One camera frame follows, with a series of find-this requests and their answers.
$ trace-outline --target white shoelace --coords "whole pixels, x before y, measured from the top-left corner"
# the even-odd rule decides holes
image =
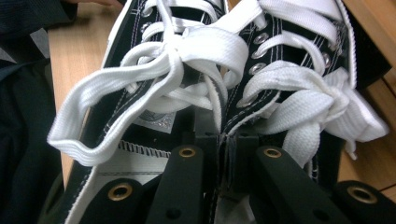
[[[341,20],[341,14],[334,1],[328,1],[327,8],[320,5],[322,1],[314,3],[262,0],[259,4],[267,13],[322,35],[332,45],[336,45],[336,28],[321,15]],[[235,17],[243,17],[243,11],[257,11],[255,1],[242,0],[240,5],[235,8],[238,8],[238,11],[234,12]],[[261,15],[245,16],[245,23],[241,24],[241,27],[250,21],[256,22]],[[256,25],[265,26],[265,22],[256,22]],[[323,130],[345,139],[346,151],[353,159],[356,159],[356,140],[370,141],[388,132],[383,121],[376,117],[371,107],[353,89],[356,79],[354,67],[351,74],[344,68],[338,68],[323,77],[326,67],[318,47],[311,40],[287,31],[267,39],[253,56],[260,57],[276,45],[305,49],[312,58],[314,70],[284,61],[271,63],[257,71],[249,81],[238,106],[248,105],[264,90],[296,91],[279,105],[275,112],[270,112],[273,110],[270,105],[266,107],[268,109],[261,111],[264,114],[272,114],[256,128],[263,134],[288,131],[283,148],[300,166],[303,167],[316,154],[320,133]]]
[[[82,79],[64,100],[49,132],[48,142],[82,165],[94,166],[107,161],[123,133],[146,109],[164,113],[197,105],[213,110],[216,126],[220,129],[220,97],[226,100],[227,89],[242,78],[248,58],[248,47],[242,38],[227,31],[227,27],[222,28],[221,24],[186,28],[191,23],[173,18],[170,6],[201,9],[209,16],[213,16],[213,9],[201,1],[189,1],[185,5],[185,1],[174,0],[170,1],[170,6],[163,0],[157,0],[156,4],[148,2],[147,10],[156,6],[163,18],[162,24],[155,25],[159,27],[158,32],[163,31],[163,42],[144,42],[125,55],[120,67],[104,68]],[[179,31],[184,31],[183,35],[175,34],[175,23]],[[153,28],[145,32],[148,40]],[[142,63],[146,60],[141,59],[145,58],[153,60]],[[205,82],[181,88],[183,76],[188,75],[184,74],[183,63],[204,74]],[[222,77],[217,65],[228,68],[229,72]],[[154,78],[152,87],[116,119],[97,147],[89,148],[78,140],[87,111],[103,96]]]

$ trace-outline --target wooden table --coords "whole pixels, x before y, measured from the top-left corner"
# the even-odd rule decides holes
[[[393,0],[345,0],[355,17],[396,67],[396,9]],[[73,25],[49,30],[49,50],[57,108],[70,89],[80,79],[101,66],[106,40],[119,12],[113,7],[80,4]],[[358,144],[357,161],[343,155],[340,179],[356,179],[383,190],[396,201],[396,72],[367,89],[379,114],[391,133],[367,144]],[[64,183],[67,182],[72,160],[63,155]]]

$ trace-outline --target shoe label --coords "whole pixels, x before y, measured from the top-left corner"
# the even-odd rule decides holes
[[[170,114],[156,114],[150,111],[145,111],[134,121],[134,124],[150,128],[152,130],[170,133],[175,121],[176,112]]]

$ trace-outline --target metal screw hole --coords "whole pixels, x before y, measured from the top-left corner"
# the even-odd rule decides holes
[[[368,189],[364,189],[358,186],[350,186],[346,189],[347,193],[352,196],[355,200],[361,203],[377,203],[378,199]]]
[[[193,157],[193,156],[195,155],[195,150],[192,149],[192,148],[186,147],[186,148],[182,148],[182,149],[178,152],[178,154],[179,154],[181,157],[184,157],[184,158]]]
[[[264,155],[271,158],[279,158],[282,156],[282,153],[273,148],[267,148],[264,150]]]
[[[114,186],[107,194],[107,197],[114,202],[122,201],[132,194],[132,186],[128,183],[120,183]]]

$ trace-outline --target sneaker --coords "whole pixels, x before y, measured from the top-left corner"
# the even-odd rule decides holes
[[[240,157],[256,148],[238,146],[241,136],[254,139],[253,130],[259,145],[282,147],[309,176],[332,188],[341,139],[356,159],[355,141],[371,141],[388,128],[355,91],[354,35],[341,0],[242,0],[221,22],[231,23],[246,41],[249,58],[225,107],[220,162],[226,188],[217,211],[230,213],[218,213],[216,220],[253,223],[244,196],[252,171]]]
[[[194,131],[194,108],[212,111],[206,132],[220,132],[227,90],[242,78],[248,58],[238,35],[205,26],[223,8],[216,0],[126,3],[104,68],[69,93],[49,133],[49,143],[76,161],[57,222],[144,221],[152,192],[140,194],[142,204],[117,205],[130,209],[108,205],[107,192],[117,200],[130,195],[128,186],[135,192],[158,186],[170,151]],[[229,70],[224,77],[219,65]]]

